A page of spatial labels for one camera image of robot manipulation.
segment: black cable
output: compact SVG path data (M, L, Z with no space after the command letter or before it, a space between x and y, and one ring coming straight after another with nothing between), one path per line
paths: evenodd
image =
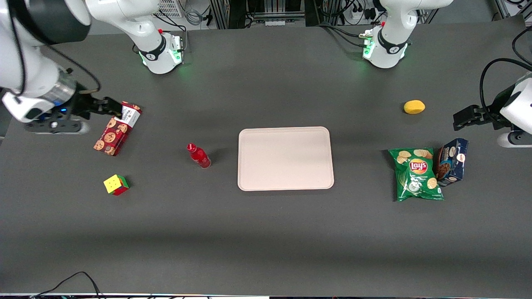
M54 288L46 290L46 291L44 291L42 293L39 293L37 295L30 296L29 299L33 299L35 297L39 297L40 295L55 291L55 289L59 288L65 281L69 280L70 278L72 278L72 277L74 277L74 276L76 276L76 275L78 275L80 273L84 274L85 276L87 276L88 279L90 279L90 282L93 284L94 291L96 292L96 297L98 297L98 299L101 299L100 294L105 297L105 295L102 292L100 292L100 289L98 288L98 286L94 282L93 278L89 274L87 274L87 272L79 271L79 272L76 272L76 273L72 274L71 276L68 276L67 278L61 280L61 282L58 283L58 285L56 285Z
M244 26L246 26L246 18L247 18L247 14L248 12L244 12L243 15L240 16L240 18L238 18L238 21L236 22L236 28L238 28L238 25L240 24L240 21L242 20L242 18L244 18Z
M362 21L362 17L364 16L364 11L365 11L365 7L366 7L366 0L362 0L364 2L364 8L362 9L362 14L360 15L360 19L359 21L355 24L355 25L358 25L360 23L360 21Z
M511 4L519 5L519 4L523 3L525 0L518 0L518 1L506 0L506 1L511 3Z
M324 27L324 28L329 28L329 29L332 29L332 30L336 30L336 31L342 33L343 35L347 35L347 36L350 36L350 37L358 38L358 36L359 36L358 34L349 33L349 32L347 32L347 31L345 31L345 30L343 30L341 28L335 27L335 26L333 26L331 24L328 24L326 22L323 22L322 24L319 24L319 25L316 25L316 26L317 27Z
M15 95L15 96L19 96L19 95L23 94L24 91L26 90L26 65L24 63L24 58L23 58L23 55L22 55L22 48L21 48L21 45L20 45L19 36L16 33L16 27L15 27L15 23L14 23L14 20L13 20L14 15L13 15L11 7L10 7L10 14L11 14L11 24L13 25L13 33L15 35L15 43L17 44L17 48L19 50L19 55L20 55L21 64L22 64L22 86L21 86L21 91L20 91L20 93ZM88 69L86 69L83 65L79 64L77 61L75 61L74 59L70 58L69 56L67 56L63 52L59 51L58 49L52 47L46 41L40 40L40 39L39 39L39 41L41 43L43 43L46 47L48 47L50 50L55 52L57 55L63 57L64 59L66 59L66 60L70 61L71 63L73 63L75 66L79 67L79 69L81 69L84 73L89 75L89 77L91 77L91 79L96 83L96 88L95 89L81 90L81 91L78 92L79 94L82 94L82 95L83 94L92 94L92 93L96 93L96 92L100 91L100 89L102 89L102 84L100 83L98 78L93 73L91 73Z
M64 54L63 52L59 51L58 49L52 47L51 45L49 45L47 43L45 43L44 45L46 47L48 47L50 50L52 50L53 52L55 52L57 55L63 57L64 59L66 59L66 60L70 61L71 63L73 63L75 66L79 67L83 72L85 72L87 75L89 75L89 77L91 77L91 79L96 83L96 88L81 90L81 91L78 92L78 94L86 95L86 94L97 93L98 91L100 91L100 89L102 89L102 84L100 83L98 78L93 73L91 73L89 70L87 70L83 65L79 64L77 61L75 61L74 59L68 57L66 54Z
M165 14L162 10L159 9L159 12L167 17L167 19L169 21L171 21L172 23L169 23L169 22L166 22L165 20L163 20L160 16L154 14L154 16L156 16L159 20L163 21L164 23L168 24L168 25L171 25L171 26L176 26L178 27L179 29L181 29L184 33L185 33L185 46L183 47L183 51L187 49L188 47L188 31L187 31L187 27L183 26L183 25L177 25L177 23L174 22L174 20L172 20L167 14Z
M360 4L360 1L359 0L355 0L358 4L359 4L359 7L362 7L362 4ZM349 22L347 20L347 18L344 19L344 21L346 21L349 25L356 25L356 24L352 24L351 22Z
M255 5L255 11L253 12L253 15L250 18L250 23L246 25L246 21L244 21L244 28L251 27L251 24L253 23L253 20L255 19L255 15L257 14L257 7L259 7L259 3L257 2Z
M15 43L16 43L16 50L19 52L19 60L20 60L21 68L22 68L22 84L20 86L20 92L14 93L13 91L11 91L15 97L18 97L26 91L26 63L24 61L24 55L22 54L22 46L20 45L19 35L16 31L15 14L13 12L13 7L9 5L9 3L7 7L9 8L9 15L11 16L11 27L13 28L13 35L14 35Z
M525 33L529 32L532 30L532 26L528 27L527 29L521 31L520 34L518 34L512 41L512 50L513 52L517 55L517 57L521 58L521 60L523 60L524 62L528 63L529 65L532 65L532 62L528 59L526 59L523 55L521 55L521 53L519 53L516 49L516 42L517 40L523 36Z
M332 17L335 17L335 16L340 16L341 14L343 14L347 9L349 9L349 7L351 7L351 5L353 5L353 3L355 2L355 0L346 0L345 2L345 7L341 10L339 10L338 12L335 12L335 13L327 13L323 10L323 7L320 7L320 12L324 15L324 16L328 16L329 18L332 18Z
M170 25L170 26L176 26L176 27L178 27L178 28L181 29L181 31L183 31L183 32L187 31L187 27L185 27L185 26L183 26L183 25L177 25L177 23L175 23L174 20L172 20L169 16L167 16L166 14L164 14L162 11L160 11L160 12L163 14L163 16L167 17L172 23L170 23L170 22L168 22L168 21L166 21L166 20L163 20L160 16L158 16L158 15L156 15L156 14L154 14L154 16L155 16L156 18L158 18L159 20L161 20L162 22L164 22L164 23L166 23L166 24L168 24L168 25Z
M362 45L362 44L356 44L356 43L348 40L347 37L345 37L342 33L340 33L343 30L338 30L338 28L336 28L334 26L330 26L330 25L316 25L316 26L317 27L322 27L322 28L325 28L325 29L331 29L331 32L336 33L339 37L341 37L343 40L345 40L346 42L350 43L351 45L357 46L357 47L361 47L361 48L365 48L365 46Z
M373 25L373 24L377 24L378 21L379 21L379 19L380 19L380 17L381 17L383 14L385 14L385 13L386 13L386 11L381 12L381 13L379 14L379 16L376 17L376 18L373 20L373 22L371 22L371 24L372 24L372 25Z
M530 72L532 72L532 66L531 65L527 65L525 63L522 63L518 60L515 60L515 59L510 59L510 58L497 58L497 59L494 59L492 61L490 61L485 67L484 67L484 70L482 71L482 74L480 75L480 104L482 105L482 108L484 109L484 111L486 111L486 114L488 115L489 119L493 122L493 123L498 123L500 126L504 127L498 120L496 120L492 115L491 113L488 111L488 108L486 106L486 102L484 100L484 77L486 77L486 72L488 71L489 67L491 67L494 63L496 62L499 62L499 61L504 61L504 62L510 62L510 63L513 63L515 65L518 65Z
M210 8L211 8L211 6L210 6L210 5L209 5L209 6L207 6L207 8L206 8L206 9L205 9L205 10L203 11L202 15L204 15L204 14L205 14L205 13L207 12L207 10L208 10L208 9L210 9Z

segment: box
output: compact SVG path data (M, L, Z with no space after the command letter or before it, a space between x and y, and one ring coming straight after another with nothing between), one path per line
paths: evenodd
M139 106L122 102L122 118L113 117L109 120L93 148L110 156L118 155L141 114Z
M469 141L457 138L440 148L436 177L441 187L463 179L468 144Z

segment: bottle cap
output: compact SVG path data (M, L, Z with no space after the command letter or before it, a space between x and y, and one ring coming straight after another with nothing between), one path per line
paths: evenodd
M193 143L189 143L189 144L187 145L187 150L188 150L189 152L191 152L191 153L194 153L194 152L196 151L196 145L193 144Z

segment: gray table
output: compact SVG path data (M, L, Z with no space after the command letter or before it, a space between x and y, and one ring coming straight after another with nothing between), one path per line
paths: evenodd
M0 292L42 291L85 270L104 292L531 297L531 151L497 146L490 126L452 129L453 113L479 102L484 65L514 57L523 28L518 18L419 26L390 70L321 28L191 32L186 64L163 76L125 35L62 45L98 75L101 96L144 114L117 157L92 149L108 117L83 136L11 123ZM522 74L494 66L486 95ZM401 112L413 98L424 113ZM238 133L285 126L329 129L334 187L240 191ZM455 137L471 141L465 181L444 189L445 202L394 203L385 150ZM211 154L210 169L192 163L189 142ZM102 184L115 173L132 185L120 197ZM79 278L62 290L91 287Z

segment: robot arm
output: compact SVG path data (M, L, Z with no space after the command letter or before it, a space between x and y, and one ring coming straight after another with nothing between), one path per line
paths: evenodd
M180 37L159 32L146 16L159 10L159 0L86 0L90 14L124 31L139 49L150 71L164 74L182 62Z
M471 105L455 113L454 130L491 123L495 130L510 128L497 139L502 147L532 147L532 73L500 92L486 108Z
M377 26L360 35L367 49L362 53L378 68L394 67L407 47L407 41L418 22L415 10L433 10L448 6L453 0L380 0L388 12L385 26Z
M158 0L0 0L0 87L10 89L2 101L11 114L34 132L83 133L77 115L121 115L110 98L95 99L39 46L85 39L90 15L122 29L135 42L144 64L166 73L182 62L179 37L159 32L145 16Z

